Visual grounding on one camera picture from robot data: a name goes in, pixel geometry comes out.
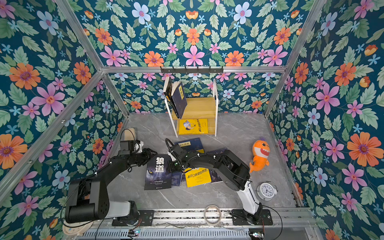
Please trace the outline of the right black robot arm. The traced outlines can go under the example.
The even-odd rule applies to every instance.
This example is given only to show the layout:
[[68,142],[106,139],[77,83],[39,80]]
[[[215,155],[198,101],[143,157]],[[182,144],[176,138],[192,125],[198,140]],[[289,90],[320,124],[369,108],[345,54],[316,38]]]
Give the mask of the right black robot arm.
[[169,139],[166,139],[166,145],[177,171],[198,168],[214,170],[230,189],[237,192],[245,212],[244,219],[253,225],[258,223],[263,207],[253,190],[250,167],[232,151],[225,150],[220,154],[187,151]]

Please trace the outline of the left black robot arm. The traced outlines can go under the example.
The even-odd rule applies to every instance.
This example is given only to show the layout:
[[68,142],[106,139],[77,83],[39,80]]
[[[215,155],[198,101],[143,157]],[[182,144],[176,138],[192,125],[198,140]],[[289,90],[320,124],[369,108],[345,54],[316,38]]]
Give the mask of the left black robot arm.
[[95,174],[70,183],[66,202],[65,220],[69,224],[107,218],[112,208],[108,185],[122,172],[146,165],[158,153],[144,148],[141,153],[119,154]]

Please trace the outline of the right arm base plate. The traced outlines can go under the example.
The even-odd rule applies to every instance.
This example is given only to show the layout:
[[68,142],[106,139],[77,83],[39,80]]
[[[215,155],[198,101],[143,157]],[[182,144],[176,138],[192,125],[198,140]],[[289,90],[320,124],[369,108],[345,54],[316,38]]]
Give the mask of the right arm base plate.
[[235,226],[272,226],[273,220],[269,210],[261,210],[256,216],[245,212],[242,209],[233,209],[230,212],[233,225]]

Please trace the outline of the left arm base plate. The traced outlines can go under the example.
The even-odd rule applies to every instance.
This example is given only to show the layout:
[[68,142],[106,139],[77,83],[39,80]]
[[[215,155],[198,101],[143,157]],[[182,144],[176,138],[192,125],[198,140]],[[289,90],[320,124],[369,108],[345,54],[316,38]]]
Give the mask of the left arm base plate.
[[113,220],[114,227],[136,227],[152,226],[154,220],[154,210],[138,210],[125,217],[117,217]]

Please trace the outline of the black wolf cover book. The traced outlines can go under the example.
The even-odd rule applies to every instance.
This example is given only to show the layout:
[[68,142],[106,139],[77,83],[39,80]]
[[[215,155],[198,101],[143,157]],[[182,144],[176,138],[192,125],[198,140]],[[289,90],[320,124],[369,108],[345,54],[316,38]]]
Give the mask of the black wolf cover book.
[[158,154],[147,164],[145,191],[170,189],[172,173],[169,167],[169,155]]

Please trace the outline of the navy book yellow label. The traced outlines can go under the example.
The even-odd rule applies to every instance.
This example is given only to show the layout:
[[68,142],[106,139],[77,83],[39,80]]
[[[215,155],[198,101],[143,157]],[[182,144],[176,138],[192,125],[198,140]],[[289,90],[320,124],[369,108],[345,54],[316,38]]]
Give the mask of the navy book yellow label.
[[181,119],[188,104],[183,83],[181,81],[172,84],[171,99],[175,114],[178,119]]

